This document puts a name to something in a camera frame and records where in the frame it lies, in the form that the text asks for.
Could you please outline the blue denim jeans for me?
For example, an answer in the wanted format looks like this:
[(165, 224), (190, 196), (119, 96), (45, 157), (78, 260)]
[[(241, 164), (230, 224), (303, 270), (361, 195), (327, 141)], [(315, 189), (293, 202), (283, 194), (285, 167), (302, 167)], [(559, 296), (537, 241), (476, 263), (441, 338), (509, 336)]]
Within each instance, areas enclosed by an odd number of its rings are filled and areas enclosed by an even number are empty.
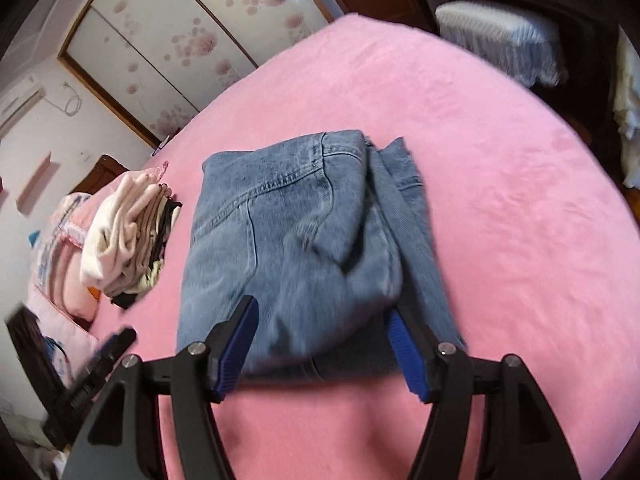
[(383, 322), (392, 307), (460, 344), (405, 142), (377, 148), (347, 130), (210, 156), (183, 269), (178, 347), (205, 338), (244, 296), (259, 308), (242, 369), (250, 382), (393, 373)]

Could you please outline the stack of folded clothes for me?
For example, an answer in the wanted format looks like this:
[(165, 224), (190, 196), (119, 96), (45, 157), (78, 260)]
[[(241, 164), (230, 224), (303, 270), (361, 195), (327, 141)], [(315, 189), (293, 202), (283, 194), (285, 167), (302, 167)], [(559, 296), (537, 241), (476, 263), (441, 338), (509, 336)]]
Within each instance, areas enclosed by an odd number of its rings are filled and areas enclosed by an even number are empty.
[(81, 244), (79, 279), (126, 310), (151, 290), (182, 203), (163, 181), (168, 163), (126, 171), (72, 217)]

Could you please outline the pink pillow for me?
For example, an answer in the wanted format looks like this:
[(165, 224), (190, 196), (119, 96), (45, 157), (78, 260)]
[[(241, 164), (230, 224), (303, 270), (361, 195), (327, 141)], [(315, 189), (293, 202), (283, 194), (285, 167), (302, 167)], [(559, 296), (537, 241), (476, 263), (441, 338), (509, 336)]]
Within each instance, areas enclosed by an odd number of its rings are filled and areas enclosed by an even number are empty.
[(32, 248), (26, 307), (37, 318), (46, 358), (68, 387), (96, 350), (90, 326), (98, 312), (98, 294), (81, 284), (81, 244), (70, 225), (73, 213), (89, 198), (62, 198)]

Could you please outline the white covered stool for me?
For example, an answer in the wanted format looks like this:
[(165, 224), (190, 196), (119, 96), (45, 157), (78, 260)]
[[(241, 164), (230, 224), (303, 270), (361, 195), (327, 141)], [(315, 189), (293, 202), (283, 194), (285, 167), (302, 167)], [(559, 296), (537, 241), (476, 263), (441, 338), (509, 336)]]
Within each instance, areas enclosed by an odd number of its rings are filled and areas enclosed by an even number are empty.
[(435, 18), (442, 38), (526, 88), (555, 87), (567, 80), (559, 27), (548, 18), (483, 0), (443, 3)]

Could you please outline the white lace cover cloth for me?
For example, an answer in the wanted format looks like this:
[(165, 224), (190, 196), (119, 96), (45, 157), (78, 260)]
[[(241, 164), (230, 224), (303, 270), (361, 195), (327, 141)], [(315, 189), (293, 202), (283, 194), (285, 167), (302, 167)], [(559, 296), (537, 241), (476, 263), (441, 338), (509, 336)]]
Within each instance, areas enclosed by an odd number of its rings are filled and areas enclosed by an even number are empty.
[(622, 163), (626, 188), (639, 188), (640, 80), (639, 55), (620, 28), (616, 48), (614, 118), (622, 138)]

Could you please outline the white air conditioner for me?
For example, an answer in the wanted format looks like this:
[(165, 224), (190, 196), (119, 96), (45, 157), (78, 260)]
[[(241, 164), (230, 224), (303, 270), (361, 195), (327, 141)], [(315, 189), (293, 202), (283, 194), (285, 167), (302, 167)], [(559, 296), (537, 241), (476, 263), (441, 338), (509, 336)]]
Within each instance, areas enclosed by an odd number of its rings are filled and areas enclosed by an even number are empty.
[(17, 81), (1, 97), (1, 134), (4, 136), (46, 92), (35, 74), (28, 74)]

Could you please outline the floral sliding wardrobe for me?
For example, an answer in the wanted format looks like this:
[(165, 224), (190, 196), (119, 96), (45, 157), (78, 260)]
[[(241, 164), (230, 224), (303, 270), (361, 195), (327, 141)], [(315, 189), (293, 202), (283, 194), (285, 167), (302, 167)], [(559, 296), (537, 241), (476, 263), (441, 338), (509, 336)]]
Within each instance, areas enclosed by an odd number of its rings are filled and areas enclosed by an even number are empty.
[(322, 0), (87, 0), (58, 58), (156, 148), (332, 20)]

